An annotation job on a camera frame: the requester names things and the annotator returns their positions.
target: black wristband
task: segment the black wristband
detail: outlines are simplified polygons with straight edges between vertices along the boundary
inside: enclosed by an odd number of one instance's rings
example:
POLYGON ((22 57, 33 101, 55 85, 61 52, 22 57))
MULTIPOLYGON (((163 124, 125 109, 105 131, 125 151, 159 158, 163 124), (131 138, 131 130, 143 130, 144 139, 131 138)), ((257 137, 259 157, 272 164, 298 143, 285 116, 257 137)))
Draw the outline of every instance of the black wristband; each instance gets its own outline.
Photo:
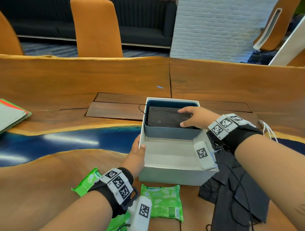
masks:
MULTIPOLYGON (((132 185, 134 179, 133 179, 133 176, 130 173, 130 171, 128 171, 126 168, 118 168, 118 169, 122 171, 122 173, 127 177, 128 181, 132 185)), ((94 191, 94 190, 101 193, 109 202, 109 204, 112 208, 112 218, 115 218, 118 215, 122 215, 122 214, 126 213, 126 211, 124 211, 118 204, 117 200, 115 199, 111 190, 108 188, 107 184, 105 184, 99 180, 88 190, 88 192, 94 191)))
POLYGON ((262 135, 263 133, 259 129, 254 128, 250 125, 242 125, 231 131, 225 138, 223 138, 222 141, 225 143, 228 151, 234 155, 237 147, 245 139, 255 134, 262 135))

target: white cable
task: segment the white cable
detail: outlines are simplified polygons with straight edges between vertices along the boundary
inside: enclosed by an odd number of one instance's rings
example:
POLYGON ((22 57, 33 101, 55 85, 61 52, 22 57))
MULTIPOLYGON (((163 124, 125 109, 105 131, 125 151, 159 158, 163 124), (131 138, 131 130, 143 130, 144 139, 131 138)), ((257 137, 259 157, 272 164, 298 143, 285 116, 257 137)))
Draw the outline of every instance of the white cable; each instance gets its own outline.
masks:
POLYGON ((268 134, 269 134, 269 138, 271 139, 272 138, 272 136, 271 136, 271 134, 270 134, 270 132, 272 133, 272 135, 273 135, 273 137, 274 137, 274 139, 275 139, 275 141, 278 143, 278 139, 276 138, 276 136, 275 136, 275 134, 274 134, 274 132, 272 131, 272 129, 269 127, 269 125, 268 124, 266 124, 264 121, 262 121, 262 120, 258 120, 259 121, 259 123, 260 124, 263 124, 263 134, 265 135, 265 129, 267 129, 267 132, 268 132, 268 134))

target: stack of folders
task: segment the stack of folders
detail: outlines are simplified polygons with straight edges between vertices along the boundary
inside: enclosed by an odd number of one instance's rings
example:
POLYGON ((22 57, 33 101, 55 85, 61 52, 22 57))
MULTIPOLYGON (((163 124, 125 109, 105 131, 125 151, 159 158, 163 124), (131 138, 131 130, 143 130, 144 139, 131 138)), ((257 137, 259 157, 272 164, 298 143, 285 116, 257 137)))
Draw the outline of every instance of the stack of folders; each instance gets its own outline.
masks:
POLYGON ((18 107, 5 99, 0 99, 0 134, 9 130, 32 113, 18 107))

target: white box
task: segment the white box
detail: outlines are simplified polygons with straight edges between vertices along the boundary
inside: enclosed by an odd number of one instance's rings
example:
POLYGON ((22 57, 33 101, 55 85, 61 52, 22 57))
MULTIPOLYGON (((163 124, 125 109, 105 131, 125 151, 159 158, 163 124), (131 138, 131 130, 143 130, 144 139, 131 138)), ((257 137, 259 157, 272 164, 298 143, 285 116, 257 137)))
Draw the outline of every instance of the white box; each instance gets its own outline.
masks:
MULTIPOLYGON (((198 101, 192 100, 147 98, 146 104, 149 100, 195 103, 200 106, 198 101)), ((146 145, 146 153, 145 166, 139 174, 140 181, 200 186, 218 172, 217 165, 214 169, 203 170, 194 150, 194 144, 202 140, 204 131, 194 140, 148 138, 145 135, 144 122, 143 117, 139 145, 146 145)), ((213 151, 211 144, 208 145, 209 150, 213 151)))

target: forearm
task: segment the forearm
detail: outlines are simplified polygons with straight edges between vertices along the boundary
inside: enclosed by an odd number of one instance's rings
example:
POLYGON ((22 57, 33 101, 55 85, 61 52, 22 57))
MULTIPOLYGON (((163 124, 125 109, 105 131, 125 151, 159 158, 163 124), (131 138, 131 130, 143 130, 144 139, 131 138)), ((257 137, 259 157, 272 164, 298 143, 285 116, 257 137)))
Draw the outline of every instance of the forearm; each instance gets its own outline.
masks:
POLYGON ((305 156, 262 135, 253 135, 235 156, 298 230, 305 230, 305 156))
POLYGON ((101 193, 92 191, 75 201, 40 231, 104 231, 111 217, 112 208, 107 199, 101 193))

